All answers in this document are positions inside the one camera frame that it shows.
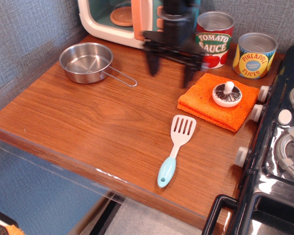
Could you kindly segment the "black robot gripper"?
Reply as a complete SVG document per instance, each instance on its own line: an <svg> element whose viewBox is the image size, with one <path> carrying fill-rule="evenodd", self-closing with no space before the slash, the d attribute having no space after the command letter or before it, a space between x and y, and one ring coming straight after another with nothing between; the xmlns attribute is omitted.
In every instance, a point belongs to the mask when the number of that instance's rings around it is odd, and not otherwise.
<svg viewBox="0 0 294 235"><path fill-rule="evenodd" d="M159 70L159 58L165 57L185 65L182 87L188 87L196 71L204 65L204 51L195 43L196 19L200 4L197 0L163 0L161 31L144 31L144 52L150 74Z"/></svg>

